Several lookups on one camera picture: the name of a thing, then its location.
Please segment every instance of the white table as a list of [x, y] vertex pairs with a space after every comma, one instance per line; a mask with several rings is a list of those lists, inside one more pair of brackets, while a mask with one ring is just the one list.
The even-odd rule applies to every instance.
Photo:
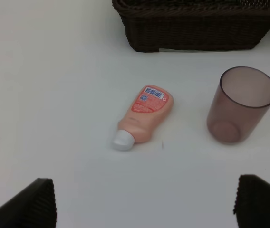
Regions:
[[[244, 143], [212, 139], [207, 112], [233, 66], [270, 76], [270, 32], [251, 51], [144, 54], [110, 0], [0, 0], [0, 206], [48, 177], [58, 228], [236, 228], [238, 177], [270, 182], [270, 110]], [[149, 143], [114, 151], [146, 84], [174, 109]]]

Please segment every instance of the barcode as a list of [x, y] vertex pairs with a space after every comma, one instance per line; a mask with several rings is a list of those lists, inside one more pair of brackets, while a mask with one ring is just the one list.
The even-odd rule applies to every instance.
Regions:
[[145, 93], [152, 94], [152, 95], [158, 97], [159, 99], [162, 99], [164, 97], [164, 93], [162, 93], [156, 89], [149, 88], [149, 87], [147, 87], [145, 89]]

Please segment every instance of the white cap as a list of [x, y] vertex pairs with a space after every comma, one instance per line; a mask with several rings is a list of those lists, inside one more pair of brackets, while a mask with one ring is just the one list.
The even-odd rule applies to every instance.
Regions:
[[116, 150], [128, 151], [133, 147], [134, 143], [133, 135], [125, 130], [118, 130], [112, 144]]

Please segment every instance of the dark wicker object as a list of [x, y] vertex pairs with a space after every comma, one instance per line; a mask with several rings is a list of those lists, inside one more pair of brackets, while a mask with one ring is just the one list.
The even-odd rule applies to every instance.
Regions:
[[270, 29], [270, 0], [112, 0], [140, 52], [254, 48]]

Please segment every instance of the translucent cup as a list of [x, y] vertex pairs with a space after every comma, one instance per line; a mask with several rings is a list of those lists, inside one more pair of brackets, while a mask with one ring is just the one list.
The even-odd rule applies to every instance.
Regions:
[[222, 143], [245, 140], [270, 107], [270, 77], [246, 66], [227, 70], [220, 79], [207, 127]]

